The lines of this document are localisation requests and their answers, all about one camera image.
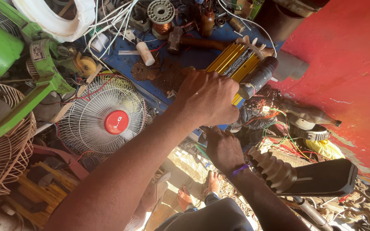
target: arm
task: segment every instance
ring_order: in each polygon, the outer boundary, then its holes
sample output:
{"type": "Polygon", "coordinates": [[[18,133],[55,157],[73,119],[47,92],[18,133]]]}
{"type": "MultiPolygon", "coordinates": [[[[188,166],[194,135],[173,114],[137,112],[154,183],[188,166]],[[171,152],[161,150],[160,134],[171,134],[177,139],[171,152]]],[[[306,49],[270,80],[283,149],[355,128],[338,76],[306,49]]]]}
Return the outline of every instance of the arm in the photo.
{"type": "Polygon", "coordinates": [[[193,71],[175,102],[154,123],[98,166],[66,197],[45,231],[123,230],[153,174],[201,125],[233,123],[238,84],[216,72],[193,71]]]}
{"type": "MultiPolygon", "coordinates": [[[[230,132],[215,126],[208,131],[207,139],[207,155],[226,176],[245,164],[239,140],[230,132]]],[[[263,230],[309,230],[250,169],[229,180],[246,198],[263,230]]]]}

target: person's right hand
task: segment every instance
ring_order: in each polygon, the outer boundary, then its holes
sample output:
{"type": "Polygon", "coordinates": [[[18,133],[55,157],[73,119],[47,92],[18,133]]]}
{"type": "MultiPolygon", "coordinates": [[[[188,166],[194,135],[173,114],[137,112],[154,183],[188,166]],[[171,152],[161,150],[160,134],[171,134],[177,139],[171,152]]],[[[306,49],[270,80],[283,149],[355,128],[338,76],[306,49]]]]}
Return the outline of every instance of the person's right hand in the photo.
{"type": "Polygon", "coordinates": [[[226,176],[231,176],[233,171],[245,164],[239,140],[230,131],[224,132],[214,126],[207,131],[206,139],[206,154],[226,176]]]}
{"type": "Polygon", "coordinates": [[[194,127],[234,123],[239,110],[232,100],[239,90],[233,79],[205,70],[192,71],[181,84],[172,106],[186,113],[194,127]]]}

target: hammer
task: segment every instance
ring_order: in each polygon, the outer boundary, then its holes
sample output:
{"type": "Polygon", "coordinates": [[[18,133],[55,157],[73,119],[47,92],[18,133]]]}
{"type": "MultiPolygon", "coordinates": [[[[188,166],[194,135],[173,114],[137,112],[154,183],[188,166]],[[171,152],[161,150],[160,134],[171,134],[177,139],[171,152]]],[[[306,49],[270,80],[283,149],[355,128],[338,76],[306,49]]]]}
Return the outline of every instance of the hammer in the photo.
{"type": "Polygon", "coordinates": [[[208,49],[215,49],[223,51],[228,47],[231,42],[226,41],[215,41],[209,39],[194,39],[182,37],[183,30],[181,27],[176,26],[173,28],[173,31],[169,33],[168,37],[168,52],[172,54],[178,54],[179,47],[181,45],[185,46],[196,46],[203,47],[208,49]]]}

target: purple wristband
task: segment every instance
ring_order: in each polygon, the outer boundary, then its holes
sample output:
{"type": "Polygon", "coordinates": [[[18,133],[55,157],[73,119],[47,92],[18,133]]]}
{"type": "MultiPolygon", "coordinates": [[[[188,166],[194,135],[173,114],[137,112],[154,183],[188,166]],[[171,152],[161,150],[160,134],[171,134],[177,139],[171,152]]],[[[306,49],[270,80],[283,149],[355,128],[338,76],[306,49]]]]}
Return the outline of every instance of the purple wristband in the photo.
{"type": "Polygon", "coordinates": [[[242,167],[240,167],[239,169],[235,170],[232,172],[232,178],[234,178],[236,175],[238,175],[238,173],[244,169],[247,169],[251,166],[252,164],[244,164],[242,165],[242,167]]]}

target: fan guard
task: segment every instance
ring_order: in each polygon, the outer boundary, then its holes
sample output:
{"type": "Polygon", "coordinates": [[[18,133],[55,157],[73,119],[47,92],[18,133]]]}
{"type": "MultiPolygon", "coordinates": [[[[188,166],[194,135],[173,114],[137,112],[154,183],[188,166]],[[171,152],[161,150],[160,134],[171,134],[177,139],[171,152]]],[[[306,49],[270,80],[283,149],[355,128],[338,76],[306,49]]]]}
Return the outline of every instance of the fan guard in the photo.
{"type": "MultiPolygon", "coordinates": [[[[24,95],[17,89],[0,84],[0,100],[14,108],[24,95]]],[[[33,135],[37,129],[35,117],[30,112],[13,129],[0,137],[0,195],[9,194],[5,184],[17,181],[32,155],[33,135]]]]}
{"type": "Polygon", "coordinates": [[[106,158],[145,126],[146,105],[131,81],[98,75],[58,123],[58,133],[74,153],[106,158]]]}

